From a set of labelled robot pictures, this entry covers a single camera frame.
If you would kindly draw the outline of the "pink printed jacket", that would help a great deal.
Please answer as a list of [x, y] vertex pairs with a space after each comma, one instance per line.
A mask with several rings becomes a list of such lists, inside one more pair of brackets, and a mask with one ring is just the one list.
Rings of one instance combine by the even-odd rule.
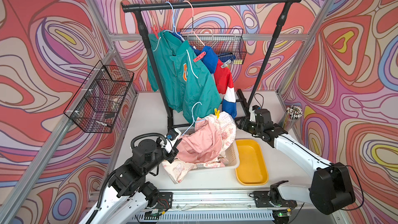
[[226, 112], [198, 118], [194, 132], [181, 137], [176, 159], [162, 162], [172, 182], [181, 183], [189, 173], [237, 168], [236, 130], [234, 119]]

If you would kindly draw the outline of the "yellow clothespin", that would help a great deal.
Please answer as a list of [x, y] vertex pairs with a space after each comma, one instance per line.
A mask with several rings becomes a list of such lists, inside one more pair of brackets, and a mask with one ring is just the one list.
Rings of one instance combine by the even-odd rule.
[[220, 118], [220, 114], [221, 114], [221, 110], [215, 108], [214, 112], [215, 112], [216, 119], [219, 119]]

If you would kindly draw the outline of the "light blue hanger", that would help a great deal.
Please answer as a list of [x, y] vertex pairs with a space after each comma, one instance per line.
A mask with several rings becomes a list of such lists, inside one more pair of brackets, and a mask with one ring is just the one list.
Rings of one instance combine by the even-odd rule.
[[195, 107], [200, 104], [202, 106], [202, 102], [196, 102], [193, 107], [191, 108], [191, 117], [192, 117], [192, 123], [190, 124], [190, 126], [181, 134], [181, 136], [184, 136], [192, 127], [194, 127], [194, 125], [197, 123], [197, 119], [195, 118], [194, 115], [194, 109]]

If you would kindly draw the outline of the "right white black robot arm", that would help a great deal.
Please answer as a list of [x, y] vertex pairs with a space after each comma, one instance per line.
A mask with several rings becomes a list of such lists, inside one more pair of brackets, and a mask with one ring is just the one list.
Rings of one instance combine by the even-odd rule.
[[332, 163], [315, 154], [271, 119], [269, 110], [255, 105], [245, 111], [238, 128], [279, 150], [300, 166], [311, 179], [309, 185], [290, 185], [281, 180], [270, 186], [268, 201], [280, 206], [287, 201], [312, 204], [329, 215], [355, 203], [356, 196], [348, 166]]

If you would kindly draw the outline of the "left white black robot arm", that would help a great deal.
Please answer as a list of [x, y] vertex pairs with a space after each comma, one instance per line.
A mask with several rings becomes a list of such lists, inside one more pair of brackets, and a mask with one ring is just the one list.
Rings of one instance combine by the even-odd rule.
[[97, 203], [81, 220], [82, 224], [125, 224], [146, 208], [154, 208], [159, 219], [172, 206], [171, 193], [162, 194], [147, 181], [148, 174], [157, 176], [163, 162], [174, 162], [181, 142], [181, 132], [170, 130], [141, 134], [131, 141], [132, 156], [105, 179]]

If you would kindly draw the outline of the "blue hanger of green jacket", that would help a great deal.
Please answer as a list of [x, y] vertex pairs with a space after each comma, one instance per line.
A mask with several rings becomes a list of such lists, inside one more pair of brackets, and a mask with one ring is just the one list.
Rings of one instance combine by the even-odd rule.
[[185, 39], [181, 36], [179, 32], [176, 30], [176, 20], [175, 20], [175, 9], [173, 5], [169, 2], [166, 1], [167, 4], [169, 4], [171, 10], [172, 10], [172, 30], [170, 31], [171, 34], [173, 34], [175, 37], [177, 37], [181, 42], [184, 42]]

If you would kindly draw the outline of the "white perforated plastic basket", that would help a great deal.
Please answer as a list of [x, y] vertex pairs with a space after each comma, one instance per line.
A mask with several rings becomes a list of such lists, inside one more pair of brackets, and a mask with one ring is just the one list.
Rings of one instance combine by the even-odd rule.
[[188, 173], [236, 169], [239, 155], [235, 142], [236, 130], [221, 131], [212, 124], [197, 127], [180, 137], [179, 153], [173, 163], [165, 163], [169, 173], [181, 181]]

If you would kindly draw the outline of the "cup of coloured pencils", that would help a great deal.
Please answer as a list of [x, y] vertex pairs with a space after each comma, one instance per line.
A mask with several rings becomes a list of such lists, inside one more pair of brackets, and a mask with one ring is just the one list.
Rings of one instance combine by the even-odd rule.
[[300, 106], [288, 106], [280, 125], [286, 130], [290, 130], [295, 123], [303, 116], [303, 110]]

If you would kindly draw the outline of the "yellow plastic tray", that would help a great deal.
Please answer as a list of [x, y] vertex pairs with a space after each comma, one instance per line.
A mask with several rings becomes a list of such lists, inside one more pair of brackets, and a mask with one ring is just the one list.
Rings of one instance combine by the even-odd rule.
[[240, 164], [235, 169], [238, 182], [244, 186], [261, 186], [268, 182], [268, 171], [261, 146], [254, 140], [237, 140]]

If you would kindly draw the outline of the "blue red white jacket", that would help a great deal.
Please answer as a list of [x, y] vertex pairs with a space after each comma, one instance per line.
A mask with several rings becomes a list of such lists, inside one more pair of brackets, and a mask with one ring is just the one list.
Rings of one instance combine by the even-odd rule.
[[233, 119], [237, 116], [236, 95], [232, 73], [228, 67], [221, 68], [222, 61], [219, 56], [209, 46], [205, 46], [202, 50], [192, 48], [195, 55], [198, 56], [202, 52], [206, 52], [206, 56], [201, 59], [202, 63], [208, 68], [213, 75], [217, 90], [223, 95], [221, 102], [222, 111], [228, 113]]

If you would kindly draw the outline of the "white grey clothespin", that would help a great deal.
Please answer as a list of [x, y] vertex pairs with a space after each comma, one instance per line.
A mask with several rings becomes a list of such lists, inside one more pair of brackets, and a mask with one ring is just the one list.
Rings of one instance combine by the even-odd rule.
[[229, 67], [229, 65], [232, 63], [231, 60], [227, 60], [226, 62], [222, 63], [221, 68], [226, 68]]

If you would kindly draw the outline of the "green jacket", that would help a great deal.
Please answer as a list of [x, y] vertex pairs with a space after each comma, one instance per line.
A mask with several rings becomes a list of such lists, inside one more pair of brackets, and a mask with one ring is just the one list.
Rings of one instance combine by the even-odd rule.
[[192, 123], [191, 108], [195, 118], [204, 118], [221, 104], [215, 80], [208, 68], [197, 57], [188, 41], [181, 42], [168, 31], [159, 33], [159, 38], [149, 34], [151, 49], [165, 90], [169, 107], [183, 113]]

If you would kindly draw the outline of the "black clothes rack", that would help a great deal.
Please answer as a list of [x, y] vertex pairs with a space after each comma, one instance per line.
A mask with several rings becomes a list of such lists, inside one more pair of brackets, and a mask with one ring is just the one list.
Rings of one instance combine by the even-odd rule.
[[166, 99], [165, 95], [165, 90], [164, 87], [161, 84], [160, 76], [159, 76], [159, 71], [153, 56], [153, 52], [151, 49], [151, 43], [149, 40], [149, 33], [148, 33], [148, 28], [144, 22], [143, 16], [142, 16], [142, 11], [150, 11], [150, 10], [164, 10], [164, 9], [185, 9], [185, 8], [204, 8], [204, 7], [222, 7], [222, 6], [239, 6], [239, 5], [257, 5], [257, 4], [272, 4], [272, 3], [283, 3], [284, 8], [276, 22], [276, 27], [273, 32], [270, 44], [268, 46], [266, 55], [263, 59], [260, 71], [257, 75], [256, 82], [253, 86], [253, 89], [251, 91], [249, 99], [245, 99], [243, 92], [239, 89], [237, 92], [238, 95], [238, 102], [240, 102], [244, 114], [246, 117], [250, 115], [249, 113], [249, 106], [252, 103], [252, 100], [254, 99], [254, 96], [257, 92], [258, 86], [260, 85], [261, 78], [263, 76], [263, 73], [266, 69], [266, 66], [268, 64], [269, 58], [272, 54], [273, 48], [276, 44], [277, 39], [279, 38], [279, 35], [282, 31], [283, 26], [285, 25], [287, 21], [287, 16], [288, 12], [290, 10], [290, 7], [294, 3], [300, 3], [302, 0], [217, 0], [217, 1], [198, 1], [198, 2], [193, 2], [191, 4], [188, 3], [183, 3], [183, 2], [178, 2], [178, 3], [172, 3], [172, 4], [167, 4], [167, 3], [158, 3], [158, 4], [129, 4], [129, 5], [124, 5], [121, 4], [121, 8], [123, 12], [125, 13], [133, 13], [135, 15], [135, 19], [137, 22], [137, 27], [139, 30], [139, 34], [143, 40], [144, 46], [147, 50], [147, 55], [149, 58], [149, 61], [152, 65], [152, 70], [154, 72], [155, 80], [159, 86], [159, 92], [162, 97], [162, 101], [167, 113], [167, 129], [171, 130], [174, 128], [185, 128], [189, 127], [189, 124], [174, 124], [174, 115], [173, 115], [173, 110], [172, 108], [169, 107], [169, 104]]

